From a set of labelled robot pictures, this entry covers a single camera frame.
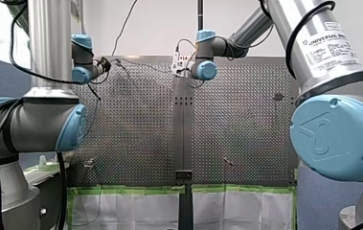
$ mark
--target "metal pole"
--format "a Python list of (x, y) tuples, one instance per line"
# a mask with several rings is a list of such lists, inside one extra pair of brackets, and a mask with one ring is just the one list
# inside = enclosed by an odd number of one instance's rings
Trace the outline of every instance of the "metal pole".
[(198, 0), (198, 30), (204, 29), (204, 0)]
[[(71, 80), (70, 0), (29, 0), (32, 70)], [(32, 78), (30, 97), (73, 97), (71, 85)]]

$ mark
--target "green tape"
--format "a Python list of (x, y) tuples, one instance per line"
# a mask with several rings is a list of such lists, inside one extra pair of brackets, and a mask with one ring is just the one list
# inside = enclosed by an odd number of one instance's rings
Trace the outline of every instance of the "green tape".
[(297, 230), (297, 188), (293, 188), (293, 197), (292, 197), (292, 230)]
[(293, 187), (264, 187), (251, 185), (193, 185), (193, 193), (248, 192), (261, 194), (292, 194)]
[(127, 187), (127, 186), (107, 186), (92, 188), (71, 188), (70, 194), (73, 196), (99, 195), (102, 188), (103, 195), (179, 195), (184, 194), (184, 186), (164, 186), (164, 187)]
[(59, 169), (58, 164), (45, 165), (41, 169), (38, 166), (32, 166), (24, 170), (25, 173), (39, 171), (39, 172), (52, 172), (54, 170)]
[[(73, 223), (73, 213), (74, 213), (74, 194), (72, 193), (68, 193), (68, 198), (67, 198), (67, 216), (68, 216), (68, 221), (69, 223)], [(68, 225), (68, 230), (72, 230), (73, 226), (71, 226), (71, 224)]]

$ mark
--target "perforated metal panel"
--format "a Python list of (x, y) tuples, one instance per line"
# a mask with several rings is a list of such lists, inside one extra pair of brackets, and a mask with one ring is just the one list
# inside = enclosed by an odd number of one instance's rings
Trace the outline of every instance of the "perforated metal panel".
[(296, 87), (284, 59), (217, 63), (218, 76), (194, 90), (193, 182), (289, 184), (297, 161), (289, 141)]
[[(170, 70), (170, 58), (129, 59)], [(107, 82), (96, 85), (102, 98), (97, 109), (89, 89), (77, 87), (88, 107), (91, 129), (76, 153), (70, 182), (73, 186), (173, 184), (171, 74), (122, 60), (125, 70), (115, 63)], [(83, 163), (92, 158), (94, 169), (84, 168)]]
[[(130, 60), (167, 71), (172, 58)], [(192, 170), (193, 183), (289, 185), (297, 163), (289, 120), (298, 87), (284, 59), (216, 63), (219, 75), (191, 89), (170, 73), (122, 61), (128, 73), (113, 65), (109, 80), (97, 86), (97, 113), (95, 97), (78, 87), (92, 128), (70, 184), (175, 184), (176, 170)], [(273, 100), (276, 94), (284, 98)], [(83, 165), (90, 159), (93, 170)]]

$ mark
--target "white fabric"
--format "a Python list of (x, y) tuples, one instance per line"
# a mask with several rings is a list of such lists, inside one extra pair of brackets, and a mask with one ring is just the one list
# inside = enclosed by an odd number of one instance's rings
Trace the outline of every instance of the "white fabric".
[[(179, 195), (102, 195), (98, 219), (80, 230), (177, 230)], [(98, 195), (74, 198), (72, 225), (95, 219)]]
[(194, 230), (292, 230), (293, 195), (193, 194)]

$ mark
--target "metal bracket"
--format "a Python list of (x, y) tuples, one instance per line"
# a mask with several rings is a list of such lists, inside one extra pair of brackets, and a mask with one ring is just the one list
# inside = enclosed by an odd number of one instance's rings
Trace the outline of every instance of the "metal bracket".
[(176, 171), (175, 178), (177, 180), (191, 180), (191, 179), (193, 179), (193, 172), (192, 171)]
[(175, 52), (172, 57), (172, 74), (178, 78), (191, 79), (190, 71), (193, 69), (194, 64), (195, 62), (192, 61), (191, 56), (180, 56), (179, 52)]

